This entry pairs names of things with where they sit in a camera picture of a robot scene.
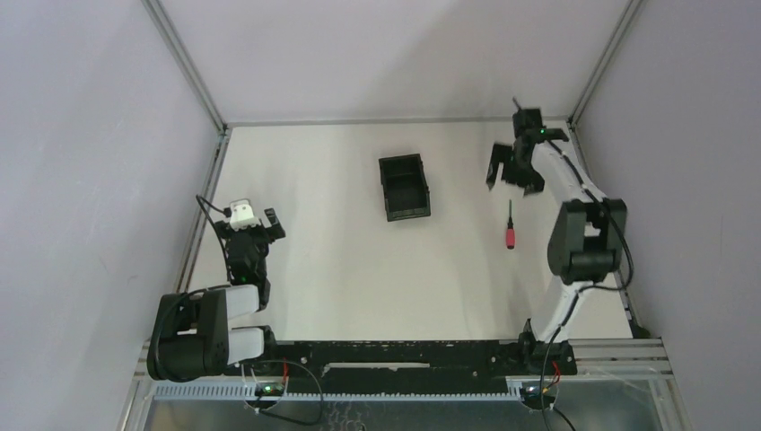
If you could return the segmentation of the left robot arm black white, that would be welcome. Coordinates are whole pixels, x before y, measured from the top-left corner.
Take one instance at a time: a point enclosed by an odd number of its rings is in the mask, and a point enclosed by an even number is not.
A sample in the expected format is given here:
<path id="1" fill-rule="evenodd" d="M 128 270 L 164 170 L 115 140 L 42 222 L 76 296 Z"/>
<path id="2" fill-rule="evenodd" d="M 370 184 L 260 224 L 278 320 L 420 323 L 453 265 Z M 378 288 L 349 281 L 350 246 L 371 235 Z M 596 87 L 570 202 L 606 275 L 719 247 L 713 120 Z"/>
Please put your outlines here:
<path id="1" fill-rule="evenodd" d="M 232 323 L 267 308 L 269 247 L 285 237 L 274 209 L 265 211 L 268 225 L 249 210 L 243 203 L 228 220 L 214 225 L 223 242 L 229 282 L 161 298 L 146 358 L 148 374 L 155 381 L 186 383 L 223 374 L 242 361 L 259 374 L 270 374 L 279 366 L 281 352 L 267 325 Z"/>

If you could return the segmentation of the red handled screwdriver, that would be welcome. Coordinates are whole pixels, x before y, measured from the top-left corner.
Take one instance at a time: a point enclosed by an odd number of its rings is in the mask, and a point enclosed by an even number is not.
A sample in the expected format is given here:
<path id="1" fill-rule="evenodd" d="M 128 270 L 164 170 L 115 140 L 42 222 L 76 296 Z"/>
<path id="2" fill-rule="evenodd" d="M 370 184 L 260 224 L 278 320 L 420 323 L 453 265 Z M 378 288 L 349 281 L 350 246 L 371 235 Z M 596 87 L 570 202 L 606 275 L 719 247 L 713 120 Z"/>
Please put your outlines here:
<path id="1" fill-rule="evenodd" d="M 516 246 L 516 237 L 515 237 L 514 222 L 512 217 L 512 201 L 511 200 L 509 200 L 509 203 L 508 203 L 508 220 L 507 220 L 507 226 L 505 231 L 505 245 L 508 250 L 514 250 Z"/>

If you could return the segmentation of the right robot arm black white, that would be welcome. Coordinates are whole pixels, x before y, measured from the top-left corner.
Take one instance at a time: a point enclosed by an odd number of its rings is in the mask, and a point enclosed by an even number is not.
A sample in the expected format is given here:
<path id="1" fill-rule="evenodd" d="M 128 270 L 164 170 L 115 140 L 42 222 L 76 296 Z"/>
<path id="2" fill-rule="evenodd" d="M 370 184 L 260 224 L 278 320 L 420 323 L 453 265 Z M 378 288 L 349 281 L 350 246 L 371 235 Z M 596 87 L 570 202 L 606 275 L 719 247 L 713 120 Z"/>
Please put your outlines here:
<path id="1" fill-rule="evenodd" d="M 569 137 L 550 128 L 539 108 L 518 108 L 512 116 L 514 141 L 494 143 L 485 184 L 497 181 L 545 191 L 559 205 L 547 245 L 552 274 L 541 305 L 526 320 L 518 339 L 494 354 L 494 363 L 515 372 L 553 377 L 575 374 L 570 326 L 586 298 L 604 291 L 604 280 L 632 261 L 625 242 L 627 207 L 607 197 L 559 145 Z"/>

